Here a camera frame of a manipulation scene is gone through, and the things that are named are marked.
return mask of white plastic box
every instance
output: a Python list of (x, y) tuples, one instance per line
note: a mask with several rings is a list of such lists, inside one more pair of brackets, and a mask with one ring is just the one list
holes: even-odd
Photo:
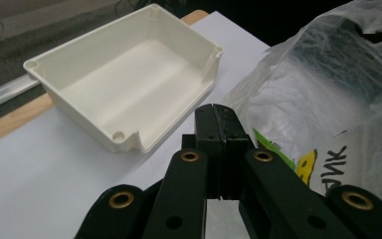
[(150, 151), (214, 85), (222, 48), (156, 4), (24, 63), (110, 151)]

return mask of white plastic bag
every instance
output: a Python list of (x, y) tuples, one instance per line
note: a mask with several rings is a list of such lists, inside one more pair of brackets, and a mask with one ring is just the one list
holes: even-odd
[[(318, 16), (270, 48), (222, 104), (237, 112), (253, 140), (256, 130), (294, 164), (325, 150), (309, 174), (302, 163), (296, 168), (311, 189), (324, 194), (327, 186), (352, 184), (382, 199), (382, 41), (370, 42), (361, 31), (382, 32), (382, 0), (355, 0)], [(321, 171), (327, 153), (343, 145), (346, 162)], [(326, 185), (321, 179), (334, 169), (345, 177)]]

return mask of white paper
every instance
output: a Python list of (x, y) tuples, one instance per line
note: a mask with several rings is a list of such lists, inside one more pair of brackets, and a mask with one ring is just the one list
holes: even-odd
[[(219, 103), (268, 46), (217, 12), (192, 28), (225, 50), (218, 82), (201, 105)], [(110, 153), (58, 109), (50, 109), (0, 140), (0, 238), (74, 238), (106, 189), (119, 184), (145, 189), (162, 178), (182, 134), (193, 133), (193, 127), (190, 113), (150, 153)], [(206, 238), (225, 238), (216, 233), (214, 219), (222, 209), (211, 210), (210, 204)], [(242, 222), (236, 225), (237, 230), (220, 226), (248, 237)]]

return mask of wooden table edge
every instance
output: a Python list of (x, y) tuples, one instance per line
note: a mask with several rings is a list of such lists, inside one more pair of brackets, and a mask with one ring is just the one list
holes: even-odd
[[(181, 20), (188, 25), (192, 25), (208, 15), (209, 14), (203, 10), (195, 10)], [(38, 117), (49, 110), (53, 105), (49, 95), (44, 94), (0, 118), (0, 138)]]

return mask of screw hole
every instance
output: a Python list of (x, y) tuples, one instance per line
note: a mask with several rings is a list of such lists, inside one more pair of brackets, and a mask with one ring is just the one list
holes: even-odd
[(115, 142), (123, 142), (125, 140), (125, 135), (123, 134), (123, 132), (121, 131), (116, 131), (113, 135), (112, 135), (112, 139), (115, 141)]
[(306, 221), (313, 227), (317, 229), (325, 229), (326, 224), (323, 219), (317, 217), (317, 216), (309, 216)]
[(196, 160), (198, 160), (199, 157), (200, 157), (200, 155), (198, 155), (198, 153), (196, 153), (196, 152), (188, 151), (188, 152), (183, 152), (181, 154), (181, 158), (184, 161), (196, 161)]
[(169, 217), (166, 220), (166, 226), (172, 230), (178, 229), (182, 226), (182, 219), (178, 216)]
[(254, 158), (259, 161), (268, 162), (273, 160), (273, 156), (267, 151), (256, 151)]
[(134, 195), (127, 191), (114, 194), (109, 200), (109, 206), (115, 209), (129, 206), (134, 200)]
[(360, 210), (371, 210), (374, 207), (373, 202), (366, 196), (355, 191), (342, 192), (342, 199), (347, 204)]

